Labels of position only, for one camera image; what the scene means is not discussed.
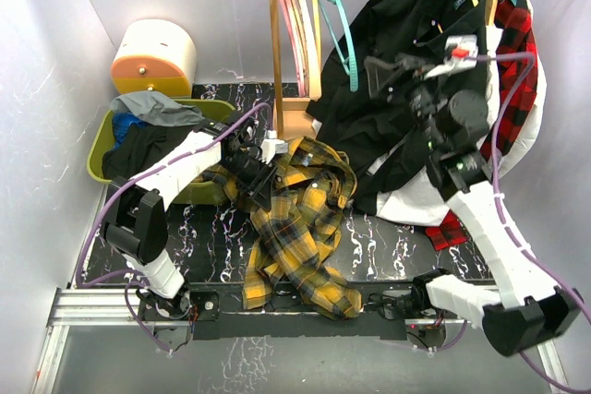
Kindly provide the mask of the yellow plaid shirt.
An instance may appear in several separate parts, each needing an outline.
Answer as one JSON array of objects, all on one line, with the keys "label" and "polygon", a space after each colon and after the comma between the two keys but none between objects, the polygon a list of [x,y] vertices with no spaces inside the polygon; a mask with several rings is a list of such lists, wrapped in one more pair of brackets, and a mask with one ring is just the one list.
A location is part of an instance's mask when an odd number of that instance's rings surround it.
[{"label": "yellow plaid shirt", "polygon": [[251,248],[242,291],[243,306],[261,308],[286,280],[303,302],[331,319],[359,315],[361,293],[326,265],[341,241],[341,223],[357,180],[345,153],[310,137],[289,142],[279,156],[270,210],[247,202],[236,179],[221,165],[202,174],[220,185],[247,212],[259,237]]}]

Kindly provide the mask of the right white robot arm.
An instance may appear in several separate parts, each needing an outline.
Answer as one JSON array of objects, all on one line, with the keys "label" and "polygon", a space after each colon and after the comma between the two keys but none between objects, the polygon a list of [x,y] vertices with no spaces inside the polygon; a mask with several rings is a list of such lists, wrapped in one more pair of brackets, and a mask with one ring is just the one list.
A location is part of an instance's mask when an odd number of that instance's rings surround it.
[{"label": "right white robot arm", "polygon": [[440,88],[453,74],[485,62],[456,48],[434,66],[401,55],[394,63],[364,61],[373,99],[402,99],[427,141],[428,179],[466,228],[497,284],[494,292],[461,281],[444,269],[414,278],[411,292],[397,299],[402,313],[424,317],[444,310],[482,328],[490,345],[512,356],[558,338],[581,311],[575,290],[531,260],[531,249],[511,221],[497,173],[476,142],[489,132],[488,104],[473,90],[446,95]]}]

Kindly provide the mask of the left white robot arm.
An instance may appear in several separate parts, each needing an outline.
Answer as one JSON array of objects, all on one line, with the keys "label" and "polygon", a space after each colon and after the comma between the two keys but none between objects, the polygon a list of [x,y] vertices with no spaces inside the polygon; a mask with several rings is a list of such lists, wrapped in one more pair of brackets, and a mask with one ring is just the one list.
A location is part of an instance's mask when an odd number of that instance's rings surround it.
[{"label": "left white robot arm", "polygon": [[221,166],[240,195],[258,209],[271,208],[274,162],[288,144],[274,130],[256,142],[252,128],[246,116],[231,125],[205,118],[162,160],[129,181],[117,178],[109,185],[100,236],[136,272],[139,297],[161,316],[182,319],[191,306],[187,281],[166,250],[166,211],[195,178]]}]

